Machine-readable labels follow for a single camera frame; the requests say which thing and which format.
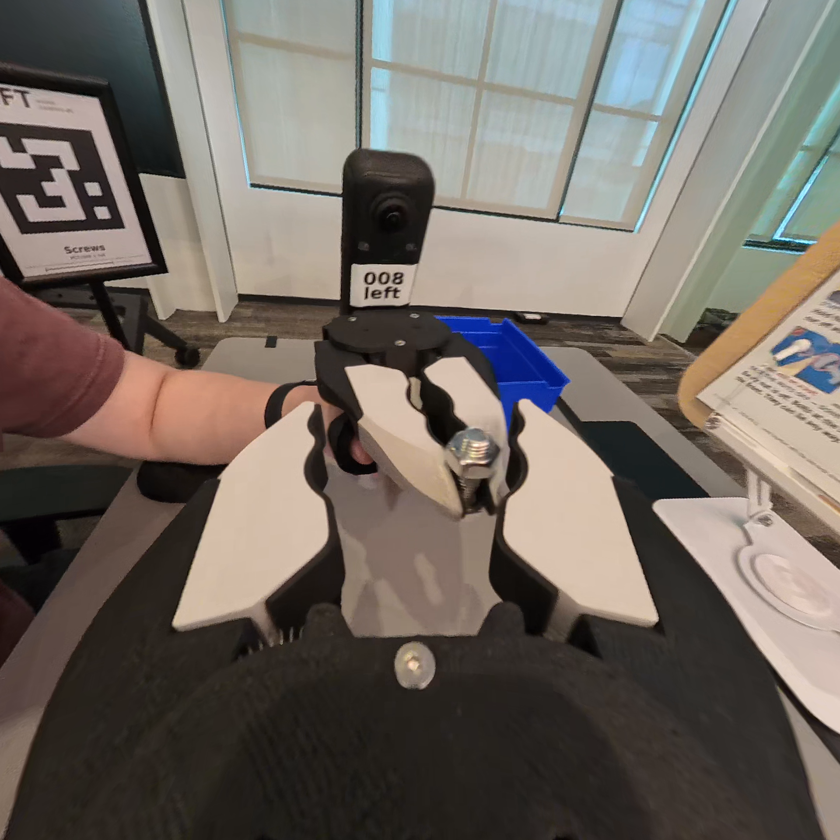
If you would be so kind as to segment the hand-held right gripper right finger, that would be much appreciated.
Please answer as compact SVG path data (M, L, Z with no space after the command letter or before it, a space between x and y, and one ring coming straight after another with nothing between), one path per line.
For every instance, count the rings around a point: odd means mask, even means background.
M508 494L490 552L490 585L530 636L567 638L583 616L651 628L658 611L613 472L532 401L513 409Z

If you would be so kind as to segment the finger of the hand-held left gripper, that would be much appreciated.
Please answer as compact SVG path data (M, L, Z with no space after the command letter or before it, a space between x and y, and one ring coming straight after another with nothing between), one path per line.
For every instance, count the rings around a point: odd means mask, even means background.
M344 373L360 408L361 445L379 470L450 518L461 519L464 508L455 478L425 416L409 401L406 375L375 364L347 366Z
M471 512L493 513L507 490L510 456L508 422L501 399L464 356L444 357L424 368L420 397L428 430L441 444L444 456L449 439L466 427L479 427L498 443L500 456L495 471L482 485L476 510Z

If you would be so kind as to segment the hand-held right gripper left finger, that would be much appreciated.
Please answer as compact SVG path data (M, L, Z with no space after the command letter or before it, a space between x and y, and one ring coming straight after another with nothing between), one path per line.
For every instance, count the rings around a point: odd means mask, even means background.
M303 634L340 605L345 567L325 493L321 407L304 402L249 444L217 481L172 619L177 632L247 620L263 643Z

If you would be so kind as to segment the steel hex bolt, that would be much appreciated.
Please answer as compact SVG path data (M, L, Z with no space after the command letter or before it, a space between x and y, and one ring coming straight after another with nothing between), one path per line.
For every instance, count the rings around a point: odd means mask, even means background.
M464 513L476 510L480 489L493 476L500 449L484 430L467 427L448 442L445 455Z

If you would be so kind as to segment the blue plastic bin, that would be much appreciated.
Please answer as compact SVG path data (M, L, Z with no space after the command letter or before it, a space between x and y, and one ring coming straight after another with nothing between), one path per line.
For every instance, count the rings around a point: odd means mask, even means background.
M492 322L488 318L439 316L438 320L486 356L508 424L522 399L550 413L570 383L561 368L509 319Z

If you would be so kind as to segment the steel hex nut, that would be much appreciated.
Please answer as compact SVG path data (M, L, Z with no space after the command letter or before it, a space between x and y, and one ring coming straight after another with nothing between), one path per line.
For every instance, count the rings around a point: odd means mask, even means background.
M466 427L456 432L444 447L449 469L464 480L491 477L501 454L496 440L479 427Z

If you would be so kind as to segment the person's left forearm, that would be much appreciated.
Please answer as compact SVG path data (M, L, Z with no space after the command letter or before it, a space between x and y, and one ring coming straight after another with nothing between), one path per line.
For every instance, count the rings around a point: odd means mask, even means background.
M135 353L124 359L106 402L60 439L123 458L217 466L266 430L275 385L177 371Z

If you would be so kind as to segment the person's left hand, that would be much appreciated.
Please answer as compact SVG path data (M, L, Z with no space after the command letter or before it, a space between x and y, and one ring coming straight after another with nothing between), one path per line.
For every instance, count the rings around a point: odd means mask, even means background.
M373 489L386 482L375 458L364 448L355 421L343 410L321 402L325 433L325 456L343 474L355 478L364 489Z

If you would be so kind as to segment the black wrist watch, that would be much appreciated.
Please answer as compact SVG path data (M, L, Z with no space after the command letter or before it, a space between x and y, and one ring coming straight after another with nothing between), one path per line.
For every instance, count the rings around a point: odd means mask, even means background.
M300 404L316 402L319 397L315 381L289 382L279 385L268 397L264 411L265 427L270 428Z

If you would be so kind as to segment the white document stand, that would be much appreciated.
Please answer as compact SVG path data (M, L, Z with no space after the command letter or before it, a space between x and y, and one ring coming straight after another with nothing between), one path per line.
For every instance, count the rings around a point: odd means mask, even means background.
M839 572L773 510L773 490L838 533L838 499L731 420L703 425L743 464L745 497L663 499L654 511L719 589L807 711L839 732Z

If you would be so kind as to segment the dark office chair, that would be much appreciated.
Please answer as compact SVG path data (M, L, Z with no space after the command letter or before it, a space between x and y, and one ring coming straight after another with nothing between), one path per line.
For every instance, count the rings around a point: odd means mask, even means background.
M132 470L114 465L51 465L1 472L1 529L27 564L61 550L57 523L100 517Z

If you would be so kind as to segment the black easel stand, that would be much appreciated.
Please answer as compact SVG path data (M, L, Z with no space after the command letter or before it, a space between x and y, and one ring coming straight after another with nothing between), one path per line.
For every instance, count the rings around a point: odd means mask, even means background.
M104 282L94 281L52 283L29 294L55 308L99 312L108 333L135 354L143 355L145 340L152 337L174 352L175 363L183 369L193 370L201 361L198 347L166 328L153 315L150 301L139 292L110 291Z

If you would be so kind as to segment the white framed window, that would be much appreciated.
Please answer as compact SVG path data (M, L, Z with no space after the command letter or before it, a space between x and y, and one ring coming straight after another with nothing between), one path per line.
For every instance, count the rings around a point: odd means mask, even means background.
M353 149L406 152L439 207L637 230L730 5L220 2L248 185L337 195Z

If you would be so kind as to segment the black framed tag sign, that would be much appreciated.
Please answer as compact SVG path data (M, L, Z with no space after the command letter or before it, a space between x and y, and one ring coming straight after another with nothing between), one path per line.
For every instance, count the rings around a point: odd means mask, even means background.
M106 80L2 63L1 246L30 290L167 272Z

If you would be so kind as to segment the green glass partition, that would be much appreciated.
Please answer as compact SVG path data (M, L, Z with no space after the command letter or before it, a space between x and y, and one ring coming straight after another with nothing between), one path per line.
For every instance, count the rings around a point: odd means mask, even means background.
M752 224L748 249L801 254L839 218L839 86Z

